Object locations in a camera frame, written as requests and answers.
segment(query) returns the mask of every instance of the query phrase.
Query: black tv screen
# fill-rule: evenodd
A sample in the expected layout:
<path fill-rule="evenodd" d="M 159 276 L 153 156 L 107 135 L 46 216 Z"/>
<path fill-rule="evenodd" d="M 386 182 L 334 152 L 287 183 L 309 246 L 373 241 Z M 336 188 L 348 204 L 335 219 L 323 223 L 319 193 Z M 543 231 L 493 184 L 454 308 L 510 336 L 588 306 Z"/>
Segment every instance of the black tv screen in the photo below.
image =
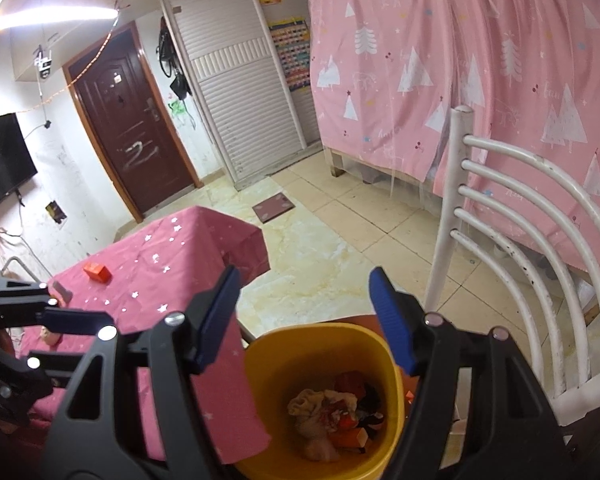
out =
<path fill-rule="evenodd" d="M 0 116 L 0 201 L 37 172 L 16 114 Z"/>

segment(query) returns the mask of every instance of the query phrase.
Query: white chair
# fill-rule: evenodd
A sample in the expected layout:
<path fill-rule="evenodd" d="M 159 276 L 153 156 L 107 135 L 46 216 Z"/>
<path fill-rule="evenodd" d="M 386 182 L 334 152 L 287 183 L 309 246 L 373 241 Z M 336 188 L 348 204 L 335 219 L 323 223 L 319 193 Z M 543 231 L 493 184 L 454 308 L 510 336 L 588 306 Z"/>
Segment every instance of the white chair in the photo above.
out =
<path fill-rule="evenodd" d="M 582 237 L 580 231 L 571 220 L 560 211 L 547 197 L 542 196 L 531 187 L 499 171 L 487 168 L 482 164 L 470 160 L 471 148 L 488 150 L 490 152 L 507 155 L 516 160 L 524 162 L 536 168 L 546 176 L 555 180 L 580 204 L 583 210 L 590 216 L 596 228 L 600 232 L 600 208 L 584 191 L 582 186 L 571 178 L 564 170 L 542 158 L 539 155 L 528 152 L 511 144 L 497 140 L 475 137 L 474 112 L 467 106 L 459 106 L 451 111 L 450 137 L 448 143 L 448 167 L 445 181 L 442 216 L 436 249 L 431 269 L 429 283 L 424 302 L 425 311 L 436 310 L 439 307 L 440 293 L 442 291 L 446 273 L 449 268 L 451 256 L 456 243 L 471 251 L 475 256 L 487 264 L 493 272 L 503 281 L 509 292 L 516 301 L 522 314 L 526 334 L 531 349 L 531 366 L 541 383 L 544 382 L 544 363 L 542 358 L 541 341 L 538 337 L 536 322 L 532 316 L 529 306 L 520 291 L 518 284 L 511 275 L 500 265 L 497 259 L 483 250 L 471 238 L 461 231 L 461 224 L 465 222 L 476 230 L 488 236 L 495 244 L 507 252 L 520 266 L 538 295 L 542 313 L 548 327 L 549 343 L 552 351 L 554 389 L 547 392 L 552 398 L 552 406 L 562 426 L 582 418 L 587 412 L 600 406 L 600 374 L 591 377 L 589 364 L 589 341 L 584 316 L 581 310 L 578 295 L 573 280 L 557 251 L 549 243 L 546 237 L 522 215 L 510 207 L 498 202 L 494 198 L 467 186 L 469 173 L 501 184 L 515 193 L 523 196 L 545 214 L 547 214 L 556 225 L 564 230 L 566 235 L 580 253 L 582 260 L 587 266 L 592 284 L 595 288 L 598 301 L 600 302 L 600 265 L 587 241 Z M 542 249 L 542 252 L 551 263 L 557 279 L 564 290 L 566 303 L 571 316 L 573 333 L 575 338 L 575 352 L 578 365 L 578 377 L 576 387 L 567 390 L 564 353 L 562 350 L 562 337 L 556 316 L 552 308 L 552 300 L 542 281 L 538 270 L 525 256 L 515 243 L 506 236 L 492 228 L 490 225 L 476 218 L 463 208 L 465 199 L 491 208 L 518 227 L 526 231 L 531 239 Z"/>

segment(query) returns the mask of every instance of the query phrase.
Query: brown doormat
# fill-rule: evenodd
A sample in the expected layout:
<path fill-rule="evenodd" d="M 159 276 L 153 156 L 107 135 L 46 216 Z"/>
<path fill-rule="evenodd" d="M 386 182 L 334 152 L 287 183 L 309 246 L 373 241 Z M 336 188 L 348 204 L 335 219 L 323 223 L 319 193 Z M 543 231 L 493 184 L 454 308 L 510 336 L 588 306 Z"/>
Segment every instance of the brown doormat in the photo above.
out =
<path fill-rule="evenodd" d="M 296 206 L 289 200 L 284 193 L 267 198 L 263 202 L 253 206 L 253 211 L 263 224 L 279 217 L 287 211 L 291 211 Z"/>

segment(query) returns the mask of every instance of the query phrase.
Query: trash can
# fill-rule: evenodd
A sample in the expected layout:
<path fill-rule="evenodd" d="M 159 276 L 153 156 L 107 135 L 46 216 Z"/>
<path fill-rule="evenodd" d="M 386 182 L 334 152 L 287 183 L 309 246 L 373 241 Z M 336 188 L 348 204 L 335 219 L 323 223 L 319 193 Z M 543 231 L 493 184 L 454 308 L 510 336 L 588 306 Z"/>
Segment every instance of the trash can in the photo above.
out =
<path fill-rule="evenodd" d="M 271 436 L 262 453 L 235 464 L 250 480 L 375 480 L 402 432 L 404 396 L 400 371 L 386 342 L 361 326 L 319 323 L 283 328 L 256 339 L 245 355 L 258 415 Z M 336 375 L 358 370 L 378 390 L 385 424 L 365 454 L 341 452 L 331 463 L 311 462 L 306 440 L 287 413 L 305 388 L 333 387 Z"/>

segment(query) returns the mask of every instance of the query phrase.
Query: orange wooden door frame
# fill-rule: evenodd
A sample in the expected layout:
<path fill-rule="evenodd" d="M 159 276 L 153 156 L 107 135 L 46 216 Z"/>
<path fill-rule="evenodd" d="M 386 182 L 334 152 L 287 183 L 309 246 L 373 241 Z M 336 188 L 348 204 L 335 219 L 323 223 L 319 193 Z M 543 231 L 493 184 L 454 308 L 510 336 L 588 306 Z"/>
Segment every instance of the orange wooden door frame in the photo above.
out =
<path fill-rule="evenodd" d="M 160 114 L 162 116 L 162 120 L 164 120 L 164 123 L 167 125 L 167 129 L 168 129 L 171 137 L 173 138 L 173 142 L 175 143 L 176 149 L 177 149 L 178 153 L 180 154 L 180 157 L 182 158 L 184 166 L 187 168 L 187 171 L 189 172 L 191 179 L 193 180 L 194 186 L 196 188 L 202 187 L 203 184 L 202 184 L 202 181 L 199 179 L 198 174 L 196 173 L 196 168 L 193 167 L 193 163 L 192 163 L 191 159 L 189 158 L 189 155 L 187 155 L 187 151 L 185 150 L 184 145 L 183 145 L 182 141 L 180 140 L 180 137 L 178 136 L 176 128 L 173 125 L 173 121 L 171 121 L 171 117 L 167 112 L 167 108 L 164 105 L 164 101 L 162 100 L 162 95 L 160 94 L 158 85 L 155 82 L 154 74 L 151 72 L 151 68 L 149 67 L 149 62 L 147 61 L 146 55 L 144 53 L 144 49 L 142 48 L 142 44 L 140 43 L 140 36 L 138 35 L 138 28 L 136 27 L 136 22 L 129 22 L 126 25 L 123 25 L 118 30 L 116 30 L 111 35 L 111 37 L 113 38 L 116 35 L 121 34 L 122 32 L 126 32 L 128 30 L 131 30 L 131 35 L 134 38 L 134 45 L 136 46 L 136 51 L 138 53 L 138 59 L 140 61 L 140 65 L 142 66 L 142 72 L 144 73 L 144 77 L 146 78 L 147 82 L 149 83 L 151 92 L 154 95 L 154 102 L 158 108 L 158 111 L 160 112 Z M 79 59 L 86 56 L 92 50 L 99 48 L 103 42 L 104 42 L 104 39 L 97 41 L 96 43 L 93 43 L 92 45 L 88 46 L 85 50 L 83 50 L 80 54 L 77 54 L 76 56 L 72 57 L 67 63 L 65 63 L 62 66 L 62 71 L 64 72 L 64 78 L 66 79 L 67 83 L 71 82 L 71 80 L 72 80 L 72 77 L 69 73 L 69 67 L 72 64 L 74 64 L 76 61 L 78 61 Z M 91 124 L 91 121 L 89 120 L 89 117 L 84 109 L 82 98 L 80 97 L 80 94 L 78 94 L 77 90 L 75 89 L 75 85 L 70 86 L 69 92 L 71 94 L 72 100 L 74 101 L 75 109 L 78 112 L 78 116 L 80 117 L 82 126 L 84 127 L 84 130 L 87 132 L 87 136 L 89 137 L 91 145 L 93 146 L 93 149 L 95 150 L 96 155 L 98 156 L 98 159 L 100 160 L 100 163 L 102 164 L 102 167 L 107 172 L 107 175 L 113 182 L 113 186 L 116 188 L 116 191 L 120 195 L 120 198 L 123 200 L 126 207 L 129 209 L 129 212 L 131 213 L 133 218 L 136 220 L 136 222 L 141 223 L 144 220 L 144 216 L 142 215 L 142 212 L 138 209 L 138 206 L 136 205 L 136 203 L 131 198 L 131 195 L 129 194 L 128 190 L 126 190 L 124 183 L 120 180 L 118 173 L 113 168 L 113 165 L 111 164 L 109 158 L 107 157 L 106 153 L 104 152 L 104 149 L 102 148 L 102 146 L 100 144 L 100 140 L 98 139 L 98 136 L 96 135 L 96 133 L 94 131 L 93 125 Z"/>

